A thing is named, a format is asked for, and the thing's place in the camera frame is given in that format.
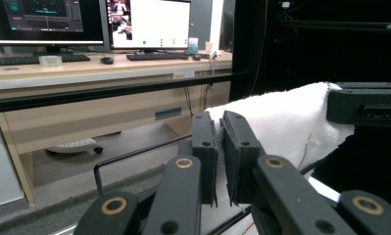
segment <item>computer monitor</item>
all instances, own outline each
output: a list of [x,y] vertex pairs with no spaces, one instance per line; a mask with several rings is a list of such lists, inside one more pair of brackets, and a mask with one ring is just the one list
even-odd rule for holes
[[186,50],[190,7],[190,1],[106,0],[110,48]]
[[99,0],[0,0],[0,46],[104,45]]

